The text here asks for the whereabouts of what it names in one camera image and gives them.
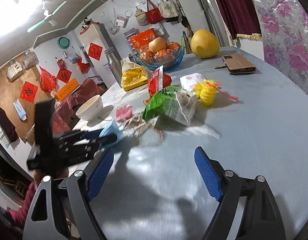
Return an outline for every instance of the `metal screw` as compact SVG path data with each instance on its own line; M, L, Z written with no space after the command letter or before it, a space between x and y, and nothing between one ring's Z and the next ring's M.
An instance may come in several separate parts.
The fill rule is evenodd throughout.
M50 179L51 179L51 176L45 176L43 178L43 182L48 182L48 181L50 181Z
M80 177L80 176L82 176L83 175L83 171L75 171L74 172L74 176L75 177Z
M234 176L234 172L228 170L228 171L225 171L225 175L227 177L233 177Z
M264 182L264 181L265 181L265 178L264 178L263 176L258 176L258 177L257 177L257 180L258 180L259 182Z

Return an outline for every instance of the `pink sleeve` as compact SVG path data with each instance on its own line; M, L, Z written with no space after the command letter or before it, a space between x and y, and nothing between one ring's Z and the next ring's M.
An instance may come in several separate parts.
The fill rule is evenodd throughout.
M14 221L15 226L23 229L26 221L27 213L29 212L31 202L36 192L35 183L32 182L29 186L29 189L26 192L25 204L18 211L9 210L11 217Z

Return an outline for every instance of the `pink floral fabric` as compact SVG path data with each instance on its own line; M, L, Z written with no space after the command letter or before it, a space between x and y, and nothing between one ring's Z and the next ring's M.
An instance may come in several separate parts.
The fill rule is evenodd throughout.
M253 0L265 61L308 95L308 15L298 0Z

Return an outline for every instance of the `white tote bag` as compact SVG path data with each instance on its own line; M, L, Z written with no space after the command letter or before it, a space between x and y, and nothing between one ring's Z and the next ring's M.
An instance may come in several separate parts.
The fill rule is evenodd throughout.
M172 0L161 0L158 8L164 18L178 17L178 12Z

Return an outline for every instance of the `green snack bag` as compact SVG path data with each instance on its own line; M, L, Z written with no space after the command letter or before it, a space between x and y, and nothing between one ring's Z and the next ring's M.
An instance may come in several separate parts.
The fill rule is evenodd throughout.
M197 97L194 93L176 86L168 86L152 96L147 104L143 119L148 121L160 114L189 126L195 111Z

